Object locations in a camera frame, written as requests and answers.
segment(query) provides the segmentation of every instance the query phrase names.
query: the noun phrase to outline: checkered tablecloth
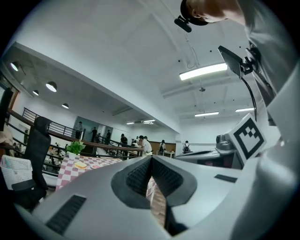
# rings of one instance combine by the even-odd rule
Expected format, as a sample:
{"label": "checkered tablecloth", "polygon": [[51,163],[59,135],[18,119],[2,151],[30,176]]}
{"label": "checkered tablecloth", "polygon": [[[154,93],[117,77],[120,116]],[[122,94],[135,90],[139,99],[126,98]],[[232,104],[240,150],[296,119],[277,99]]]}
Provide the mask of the checkered tablecloth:
{"label": "checkered tablecloth", "polygon": [[[74,163],[78,161],[84,162],[87,165],[87,168],[86,169],[75,168]],[[61,189],[63,186],[65,186],[70,181],[77,178],[79,175],[91,170],[90,165],[92,164],[97,164],[100,167],[104,167],[118,162],[122,162],[122,160],[118,158],[97,158],[97,157],[84,157],[84,156],[78,156],[75,158],[75,160],[71,160],[68,158],[67,155],[61,163],[60,172],[58,174],[58,179],[56,182],[56,190]],[[153,199],[155,186],[156,183],[154,179],[151,178],[148,183],[148,189],[146,194],[147,199],[149,201],[152,201]]]}

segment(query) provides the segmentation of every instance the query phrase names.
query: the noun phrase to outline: chair armrest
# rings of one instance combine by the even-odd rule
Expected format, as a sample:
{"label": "chair armrest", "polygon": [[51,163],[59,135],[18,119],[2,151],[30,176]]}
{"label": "chair armrest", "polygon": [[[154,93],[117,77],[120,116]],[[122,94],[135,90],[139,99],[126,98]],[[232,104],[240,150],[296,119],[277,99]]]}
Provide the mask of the chair armrest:
{"label": "chair armrest", "polygon": [[30,190],[36,186],[36,182],[33,179],[18,182],[15,184],[12,184],[11,187],[14,191],[24,191],[24,190]]}

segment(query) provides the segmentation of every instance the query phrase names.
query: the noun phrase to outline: white plastic basket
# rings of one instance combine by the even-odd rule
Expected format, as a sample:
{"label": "white plastic basket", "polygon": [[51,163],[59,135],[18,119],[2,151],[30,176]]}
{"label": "white plastic basket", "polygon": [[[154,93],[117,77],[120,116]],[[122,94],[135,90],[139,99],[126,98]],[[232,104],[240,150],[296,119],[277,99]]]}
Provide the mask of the white plastic basket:
{"label": "white plastic basket", "polygon": [[0,167],[9,190],[12,184],[32,179],[30,160],[3,155]]}

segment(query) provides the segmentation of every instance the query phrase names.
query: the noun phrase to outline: green leaves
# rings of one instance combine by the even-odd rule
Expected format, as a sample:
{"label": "green leaves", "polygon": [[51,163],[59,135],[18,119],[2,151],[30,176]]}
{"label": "green leaves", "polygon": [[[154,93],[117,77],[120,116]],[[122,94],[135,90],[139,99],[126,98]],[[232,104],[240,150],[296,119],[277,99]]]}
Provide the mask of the green leaves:
{"label": "green leaves", "polygon": [[72,142],[70,146],[67,146],[67,151],[78,154],[84,148],[85,145],[82,142]]}

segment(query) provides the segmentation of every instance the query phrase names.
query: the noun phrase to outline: fluorescent light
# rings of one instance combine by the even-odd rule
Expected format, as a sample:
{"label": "fluorescent light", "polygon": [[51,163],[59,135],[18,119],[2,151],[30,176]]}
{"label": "fluorescent light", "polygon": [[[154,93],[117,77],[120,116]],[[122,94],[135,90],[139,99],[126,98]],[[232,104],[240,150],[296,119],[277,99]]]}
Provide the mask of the fluorescent light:
{"label": "fluorescent light", "polygon": [[69,105],[67,103],[64,103],[62,107],[69,109]]}
{"label": "fluorescent light", "polygon": [[211,65],[211,66],[207,66],[207,67],[200,67],[200,68],[193,69],[193,70],[185,72],[185,73],[181,73],[181,74],[179,74],[179,77],[183,81],[183,80],[187,80],[192,77],[201,76],[204,74],[209,74],[209,73],[214,73],[214,72],[219,72],[219,71],[224,71],[224,70],[227,70],[226,63],[220,63],[220,64],[215,64],[215,65]]}
{"label": "fluorescent light", "polygon": [[10,66],[13,68],[14,71],[17,71],[17,72],[19,71],[14,63],[11,62]]}
{"label": "fluorescent light", "polygon": [[219,112],[208,112],[208,113],[201,113],[201,114],[196,114],[195,117],[204,117],[204,116],[211,116],[211,115],[218,115]]}
{"label": "fluorescent light", "polygon": [[250,107],[250,108],[244,108],[244,109],[237,109],[235,110],[235,112],[245,112],[245,111],[253,111],[254,108],[253,107]]}
{"label": "fluorescent light", "polygon": [[46,87],[52,91],[52,92],[56,92],[57,91],[57,85],[55,82],[49,82],[46,84]]}
{"label": "fluorescent light", "polygon": [[34,91],[32,91],[35,95],[39,95],[39,93],[38,93],[38,90],[34,90]]}

